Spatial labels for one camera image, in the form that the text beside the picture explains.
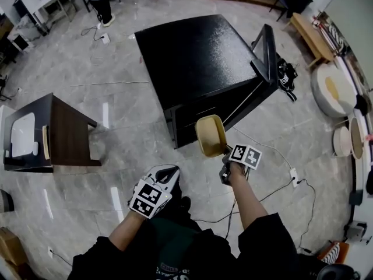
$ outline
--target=black shirt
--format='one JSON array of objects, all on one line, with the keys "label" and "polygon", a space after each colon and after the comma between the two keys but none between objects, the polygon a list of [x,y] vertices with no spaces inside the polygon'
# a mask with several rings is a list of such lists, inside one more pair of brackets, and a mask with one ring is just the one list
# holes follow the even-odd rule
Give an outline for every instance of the black shirt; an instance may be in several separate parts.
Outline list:
[{"label": "black shirt", "polygon": [[[204,230],[182,258],[188,273],[180,271],[172,279],[298,279],[298,255],[278,214],[256,219],[240,234],[238,246],[241,254],[235,258],[227,240]],[[124,252],[99,237],[90,250],[74,257],[68,279],[156,279],[156,250],[155,229],[146,221]]]}]

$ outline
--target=plastic scoop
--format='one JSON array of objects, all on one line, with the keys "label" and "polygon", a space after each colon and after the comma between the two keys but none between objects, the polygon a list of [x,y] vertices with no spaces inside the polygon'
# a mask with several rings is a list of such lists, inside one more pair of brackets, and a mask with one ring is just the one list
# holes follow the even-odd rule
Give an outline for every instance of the plastic scoop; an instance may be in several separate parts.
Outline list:
[{"label": "plastic scoop", "polygon": [[214,158],[225,153],[226,132],[219,116],[210,115],[200,118],[195,129],[200,149],[205,156]]}]

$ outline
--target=hand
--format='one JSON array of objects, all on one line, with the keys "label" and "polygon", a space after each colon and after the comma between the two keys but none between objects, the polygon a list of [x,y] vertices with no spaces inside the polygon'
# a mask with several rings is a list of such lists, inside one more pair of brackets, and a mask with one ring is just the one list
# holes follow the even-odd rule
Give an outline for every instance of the hand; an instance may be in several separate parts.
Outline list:
[{"label": "hand", "polygon": [[145,221],[146,220],[146,218],[143,215],[141,215],[138,212],[135,212],[135,211],[133,211],[131,209],[129,210],[129,212],[128,212],[127,215],[130,216],[130,217],[132,217],[132,218],[134,218],[134,219],[136,219],[136,220],[139,220],[139,221]]},{"label": "hand", "polygon": [[245,177],[245,166],[236,162],[230,162],[230,171],[231,176],[238,177],[243,176]]}]

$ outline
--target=sneaker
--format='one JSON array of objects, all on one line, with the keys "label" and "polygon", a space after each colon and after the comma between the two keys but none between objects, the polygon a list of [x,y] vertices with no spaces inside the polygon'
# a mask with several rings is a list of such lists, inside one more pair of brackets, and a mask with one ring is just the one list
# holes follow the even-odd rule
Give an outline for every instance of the sneaker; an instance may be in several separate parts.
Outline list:
[{"label": "sneaker", "polygon": [[186,211],[186,212],[189,212],[190,208],[191,208],[191,204],[192,204],[192,201],[189,197],[187,196],[184,196],[181,198],[181,201],[180,201],[180,207]]},{"label": "sneaker", "polygon": [[112,22],[114,22],[115,20],[115,15],[111,14],[111,20],[109,22],[107,22],[106,24],[103,24],[104,27],[109,27]]}]

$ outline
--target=tile floor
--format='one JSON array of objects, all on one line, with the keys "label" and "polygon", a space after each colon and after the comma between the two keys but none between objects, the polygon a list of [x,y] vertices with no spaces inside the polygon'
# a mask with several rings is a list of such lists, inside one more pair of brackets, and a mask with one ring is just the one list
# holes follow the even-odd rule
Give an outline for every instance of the tile floor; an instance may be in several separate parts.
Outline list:
[{"label": "tile floor", "polygon": [[[89,117],[103,123],[103,104],[108,103],[109,129],[100,125],[90,133],[92,155],[102,167],[57,167],[54,174],[7,172],[2,169],[0,187],[12,194],[16,210],[0,215],[1,226],[16,233],[33,269],[46,279],[65,279],[71,268],[59,258],[50,258],[47,247],[72,262],[84,253],[97,236],[107,236],[118,224],[110,188],[118,188],[124,211],[133,185],[151,166],[179,165],[181,188],[192,198],[193,218],[216,220],[229,213],[234,197],[230,187],[220,184],[221,160],[204,158],[197,143],[174,150],[166,123],[133,33],[147,27],[194,16],[221,13],[248,43],[255,40],[264,23],[273,27],[278,53],[299,64],[295,82],[298,100],[292,103],[277,91],[227,132],[229,143],[252,144],[263,151],[250,183],[263,198],[289,181],[289,168],[275,146],[316,189],[315,214],[302,246],[311,250],[327,240],[341,239],[348,221],[351,190],[351,160],[332,157],[335,121],[327,118],[312,97],[306,62],[311,58],[291,28],[282,31],[278,13],[248,3],[214,0],[122,0],[113,2],[117,16],[108,32],[111,43],[93,41],[93,31],[84,28],[97,23],[94,12],[79,11],[72,22],[62,20],[42,38],[30,54],[11,66],[6,91],[22,91],[8,105],[19,109],[54,92],[56,96]],[[84,85],[110,83],[109,85]],[[45,192],[50,203],[46,207]],[[304,183],[289,186],[263,202],[270,213],[279,212],[295,245],[311,216],[313,192]],[[227,220],[217,224],[201,222],[218,235],[227,231]],[[239,254],[239,215],[234,215],[228,240]]]}]

